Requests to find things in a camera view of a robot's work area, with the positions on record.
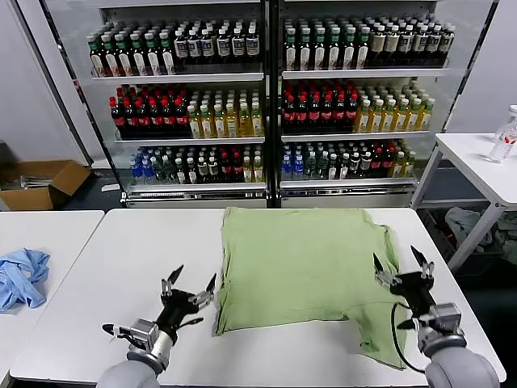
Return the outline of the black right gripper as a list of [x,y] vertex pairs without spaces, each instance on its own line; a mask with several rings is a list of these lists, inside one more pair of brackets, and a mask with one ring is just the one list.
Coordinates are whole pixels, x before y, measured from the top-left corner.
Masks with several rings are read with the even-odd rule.
[[403,297],[413,314],[427,314],[435,305],[435,300],[430,294],[435,281],[433,277],[435,263],[428,261],[416,247],[411,246],[410,249],[421,272],[408,272],[394,276],[384,270],[380,260],[373,253],[375,279],[383,287],[389,287],[391,294]]

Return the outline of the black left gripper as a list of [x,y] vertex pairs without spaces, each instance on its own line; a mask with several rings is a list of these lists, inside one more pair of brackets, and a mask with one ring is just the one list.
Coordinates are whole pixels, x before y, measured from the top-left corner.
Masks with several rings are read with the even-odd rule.
[[213,274],[206,289],[196,295],[174,289],[174,283],[179,278],[183,267],[183,264],[180,265],[161,281],[163,309],[155,321],[159,330],[178,330],[188,315],[197,314],[200,311],[199,306],[208,306],[215,298],[216,273]]

